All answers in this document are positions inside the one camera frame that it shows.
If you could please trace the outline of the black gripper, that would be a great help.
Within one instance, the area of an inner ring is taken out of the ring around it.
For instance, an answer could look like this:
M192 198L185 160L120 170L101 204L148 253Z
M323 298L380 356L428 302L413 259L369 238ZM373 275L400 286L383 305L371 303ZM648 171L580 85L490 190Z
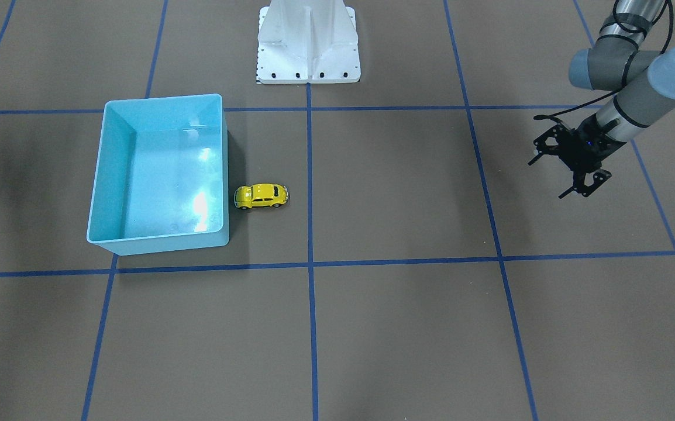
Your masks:
M600 170L602 161L626 144L609 135L620 120L615 118L602 125L592 115L573 129L557 117L549 119L556 125L533 141L535 155L528 161L528 166L543 156L558 157L573 172L571 186L559 195L559 199L570 194L589 197L611 178L610 171Z

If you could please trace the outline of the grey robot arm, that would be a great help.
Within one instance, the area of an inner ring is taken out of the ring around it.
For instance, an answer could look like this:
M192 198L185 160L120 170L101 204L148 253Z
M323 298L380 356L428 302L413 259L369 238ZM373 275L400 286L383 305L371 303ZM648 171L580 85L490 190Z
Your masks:
M565 195L600 188L611 178L603 161L675 109L673 30L672 2L615 1L594 45L571 59L571 84L603 91L607 103L575 128L560 113L535 116L554 122L533 141L535 160L555 156L569 168Z

